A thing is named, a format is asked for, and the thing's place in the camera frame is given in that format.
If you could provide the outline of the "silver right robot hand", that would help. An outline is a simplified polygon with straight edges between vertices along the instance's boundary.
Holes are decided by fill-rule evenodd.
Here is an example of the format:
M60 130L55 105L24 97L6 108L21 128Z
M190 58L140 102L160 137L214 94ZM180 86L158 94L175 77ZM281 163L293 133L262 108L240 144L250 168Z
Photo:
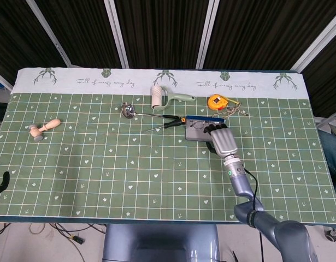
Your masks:
M206 146L211 153L221 158L237 154L238 147L234 136L226 124L210 124L204 128L203 133L209 134L211 137L211 142L206 142Z

